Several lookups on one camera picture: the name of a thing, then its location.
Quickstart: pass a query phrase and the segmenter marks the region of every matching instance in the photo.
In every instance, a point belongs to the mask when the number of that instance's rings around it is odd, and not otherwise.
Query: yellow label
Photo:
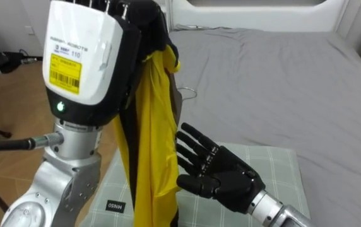
[[[50,83],[74,94],[80,92],[81,63],[55,54],[50,59]]]

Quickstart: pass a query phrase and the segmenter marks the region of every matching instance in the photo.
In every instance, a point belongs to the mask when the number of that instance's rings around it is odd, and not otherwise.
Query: yellow cloth
[[[139,129],[139,161],[134,227],[169,227],[177,212],[177,157],[174,138],[177,126],[171,109],[170,82],[165,69],[174,73],[175,54],[167,46],[145,61],[136,91]],[[114,130],[129,180],[129,154],[120,117]]]

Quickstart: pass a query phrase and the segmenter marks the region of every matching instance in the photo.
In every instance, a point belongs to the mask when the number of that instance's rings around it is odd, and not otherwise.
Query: white headboard
[[[307,0],[312,4],[303,4],[305,0],[189,1],[165,0],[171,27],[198,25],[274,32],[332,32],[338,29],[349,0],[319,0],[323,1],[321,3],[314,3],[318,0]]]

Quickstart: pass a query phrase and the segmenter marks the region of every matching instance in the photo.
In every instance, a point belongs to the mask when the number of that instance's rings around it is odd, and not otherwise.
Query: green led light
[[[57,110],[58,110],[58,111],[63,112],[63,111],[65,111],[65,109],[66,109],[66,107],[65,107],[65,105],[64,105],[63,102],[59,102],[59,103],[57,104]]]

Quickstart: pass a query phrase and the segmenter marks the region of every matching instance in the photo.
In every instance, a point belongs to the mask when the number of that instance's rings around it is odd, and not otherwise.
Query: green checkered pad
[[[235,155],[248,163],[261,176],[266,190],[281,200],[291,204],[309,217],[307,199],[301,182],[301,175],[295,152],[289,149],[264,146],[243,146],[218,143],[227,147]],[[125,202],[124,213],[106,211],[107,201]],[[203,199],[186,191],[177,193],[180,227],[246,227],[261,224],[250,215],[229,211],[212,199]],[[110,167],[102,180],[97,196],[81,226],[131,227],[133,207],[129,185],[126,181],[120,152],[116,152]]]

